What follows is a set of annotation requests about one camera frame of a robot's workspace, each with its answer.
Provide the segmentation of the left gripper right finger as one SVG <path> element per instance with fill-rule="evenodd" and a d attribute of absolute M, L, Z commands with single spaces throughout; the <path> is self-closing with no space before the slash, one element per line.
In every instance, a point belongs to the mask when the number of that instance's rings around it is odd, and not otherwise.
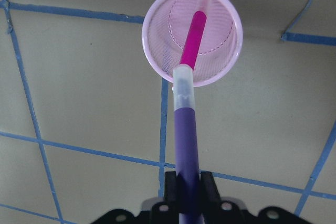
<path fill-rule="evenodd" d="M 233 197 L 222 197 L 211 172 L 201 172 L 201 206 L 206 223 L 308 223 L 282 208 L 270 206 L 252 215 L 246 205 Z"/>

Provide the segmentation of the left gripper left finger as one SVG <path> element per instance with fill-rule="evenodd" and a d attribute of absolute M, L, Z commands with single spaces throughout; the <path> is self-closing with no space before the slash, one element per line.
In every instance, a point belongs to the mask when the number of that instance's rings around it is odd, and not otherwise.
<path fill-rule="evenodd" d="M 135 216 L 125 209 L 113 209 L 93 223 L 179 223 L 176 172 L 165 172 L 164 196 L 143 202 L 143 210 Z"/>

